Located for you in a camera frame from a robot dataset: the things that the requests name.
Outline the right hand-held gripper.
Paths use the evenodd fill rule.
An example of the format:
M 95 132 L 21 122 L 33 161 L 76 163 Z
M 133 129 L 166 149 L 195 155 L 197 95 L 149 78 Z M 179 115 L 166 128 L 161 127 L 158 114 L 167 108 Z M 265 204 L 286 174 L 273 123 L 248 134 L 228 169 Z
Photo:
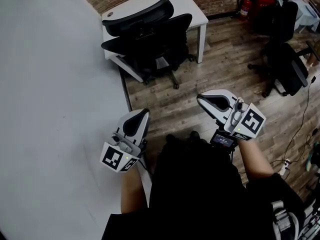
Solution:
M 197 95 L 198 104 L 213 119 L 218 129 L 244 141 L 257 137 L 266 117 L 253 104 L 247 104 L 227 89 L 211 89 Z

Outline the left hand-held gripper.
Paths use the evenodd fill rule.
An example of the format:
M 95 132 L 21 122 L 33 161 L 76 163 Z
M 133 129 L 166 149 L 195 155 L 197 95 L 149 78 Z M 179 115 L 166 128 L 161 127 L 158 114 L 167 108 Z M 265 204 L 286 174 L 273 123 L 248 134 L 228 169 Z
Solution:
M 136 164 L 146 150 L 146 140 L 151 120 L 147 108 L 137 109 L 120 118 L 117 127 L 124 135 L 133 137 L 130 142 L 119 133 L 113 132 L 108 142 L 105 142 L 100 155 L 100 163 L 116 173 L 126 173 Z

